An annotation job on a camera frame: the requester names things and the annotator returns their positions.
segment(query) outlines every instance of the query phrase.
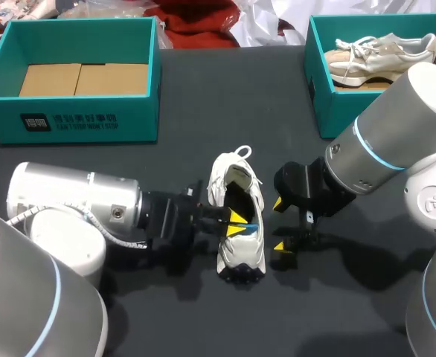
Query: white plastic bag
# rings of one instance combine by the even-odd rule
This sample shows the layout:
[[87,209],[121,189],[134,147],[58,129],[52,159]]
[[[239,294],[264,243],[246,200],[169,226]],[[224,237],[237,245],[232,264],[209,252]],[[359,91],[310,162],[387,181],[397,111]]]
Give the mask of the white plastic bag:
[[[241,47],[303,45],[311,15],[436,13],[436,0],[233,0],[240,18],[230,28]],[[295,30],[278,35],[279,19]]]

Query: red fabric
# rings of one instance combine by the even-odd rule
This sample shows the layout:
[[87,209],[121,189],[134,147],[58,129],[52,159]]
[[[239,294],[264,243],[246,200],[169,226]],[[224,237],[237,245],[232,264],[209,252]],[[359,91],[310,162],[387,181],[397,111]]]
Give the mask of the red fabric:
[[165,32],[174,48],[237,47],[226,29],[237,20],[239,10],[231,0],[154,0],[159,7],[146,11],[165,22]]

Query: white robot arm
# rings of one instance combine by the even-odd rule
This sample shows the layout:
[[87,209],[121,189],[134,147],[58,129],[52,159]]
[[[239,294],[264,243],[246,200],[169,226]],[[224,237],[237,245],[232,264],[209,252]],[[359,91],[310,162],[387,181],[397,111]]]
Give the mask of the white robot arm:
[[[402,188],[414,221],[436,234],[436,65],[418,63],[384,91],[311,165],[284,164],[275,174],[280,197],[300,214],[300,234],[275,250],[295,252],[312,237],[316,217],[332,216],[407,171]],[[417,357],[436,357],[436,253],[408,305],[408,339]]]

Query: shoelace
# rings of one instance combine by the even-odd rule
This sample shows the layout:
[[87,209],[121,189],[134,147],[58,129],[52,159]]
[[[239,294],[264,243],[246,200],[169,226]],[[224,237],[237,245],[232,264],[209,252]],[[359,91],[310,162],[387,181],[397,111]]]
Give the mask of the shoelace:
[[[247,153],[245,155],[240,155],[240,151],[241,150],[247,150]],[[261,182],[259,180],[258,177],[256,177],[256,174],[254,173],[253,169],[251,168],[251,166],[249,166],[249,164],[246,162],[246,159],[251,156],[251,153],[253,152],[253,150],[251,149],[251,147],[249,145],[242,145],[240,147],[238,147],[234,153],[237,154],[240,158],[238,159],[238,161],[244,161],[244,163],[246,164],[246,168],[248,169],[248,171],[251,173],[251,182],[253,182],[254,180],[256,180],[257,182],[259,182],[259,184],[263,184],[263,182]],[[215,184],[217,181],[224,181],[224,177],[223,174],[217,175],[217,177],[215,177],[215,179],[208,185],[207,189],[210,188],[210,186],[212,186],[213,184]]]
[[372,43],[374,40],[376,40],[376,37],[372,36],[362,37],[361,39],[358,39],[352,43],[344,42],[341,39],[336,39],[336,47],[339,50],[350,51],[349,64],[347,66],[347,70],[345,71],[344,78],[347,77],[347,73],[349,72],[352,62],[355,60],[355,57],[363,57],[369,52],[378,52]]

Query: brown cardboard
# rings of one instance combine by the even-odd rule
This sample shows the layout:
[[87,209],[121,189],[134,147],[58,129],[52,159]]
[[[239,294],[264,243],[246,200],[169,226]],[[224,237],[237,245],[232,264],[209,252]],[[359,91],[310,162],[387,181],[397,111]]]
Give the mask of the brown cardboard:
[[358,88],[345,88],[345,87],[336,87],[336,91],[384,91],[391,84],[387,82],[372,82],[372,83],[364,83]]
[[29,65],[20,97],[74,95],[81,64]]
[[148,72],[142,64],[83,65],[76,95],[146,94]]

